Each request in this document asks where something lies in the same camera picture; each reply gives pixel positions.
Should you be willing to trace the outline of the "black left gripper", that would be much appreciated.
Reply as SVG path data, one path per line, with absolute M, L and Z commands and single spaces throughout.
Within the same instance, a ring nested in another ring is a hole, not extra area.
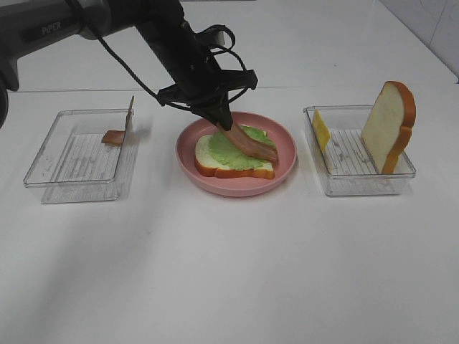
M 228 92 L 254 90 L 257 76 L 246 68 L 232 48 L 235 35 L 225 25 L 215 24 L 202 32 L 194 32 L 187 21 L 180 24 L 139 24 L 136 29 L 166 69 L 174 84 L 159 90 L 161 105 L 175 103 L 189 106 L 189 111 L 232 128 Z

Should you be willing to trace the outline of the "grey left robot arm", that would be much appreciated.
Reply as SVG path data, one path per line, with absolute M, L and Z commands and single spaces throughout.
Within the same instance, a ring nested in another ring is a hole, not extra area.
M 147 87 L 104 38 L 135 27 L 174 84 L 158 92 Z M 235 36 L 224 25 L 194 32 L 179 1 L 42 1 L 1 7 L 1 119 L 9 110 L 7 92 L 19 89 L 18 59 L 72 35 L 97 40 L 126 72 L 161 105 L 198 115 L 225 130 L 232 127 L 229 105 L 257 86 L 253 70 L 222 69 L 215 57 L 232 54 L 218 34 Z

